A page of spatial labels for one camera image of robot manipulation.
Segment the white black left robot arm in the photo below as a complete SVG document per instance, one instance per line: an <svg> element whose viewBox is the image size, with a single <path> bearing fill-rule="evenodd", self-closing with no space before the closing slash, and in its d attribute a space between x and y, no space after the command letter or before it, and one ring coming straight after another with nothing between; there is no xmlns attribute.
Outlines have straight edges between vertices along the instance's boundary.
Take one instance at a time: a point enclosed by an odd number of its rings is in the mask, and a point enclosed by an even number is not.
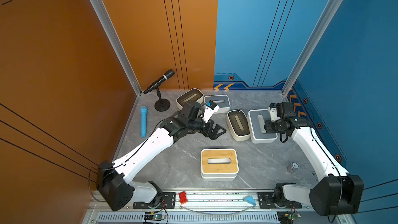
<svg viewBox="0 0 398 224"><path fill-rule="evenodd" d="M156 124L150 137L131 152L113 162L102 162L97 170L96 189L111 210L118 211L129 202L158 207L163 195L160 187L153 181L134 181L135 176L159 153L187 134L201 133L211 140L225 134L225 128L211 119L218 110L214 101L186 102L182 110Z"/></svg>

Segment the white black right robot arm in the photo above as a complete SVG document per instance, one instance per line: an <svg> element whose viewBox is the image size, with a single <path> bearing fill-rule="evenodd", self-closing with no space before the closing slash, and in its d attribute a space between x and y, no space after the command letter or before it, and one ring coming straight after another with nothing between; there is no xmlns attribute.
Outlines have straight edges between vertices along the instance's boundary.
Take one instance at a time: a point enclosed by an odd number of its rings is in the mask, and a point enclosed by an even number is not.
<svg viewBox="0 0 398 224"><path fill-rule="evenodd" d="M356 214L360 207L364 182L349 172L331 155L308 120L298 117L291 102L272 103L271 119L265 121L267 133L285 135L285 143L293 139L305 153L315 170L318 184L310 189L294 183L275 186L273 199L278 207L294 202L310 205L320 216Z"/></svg>

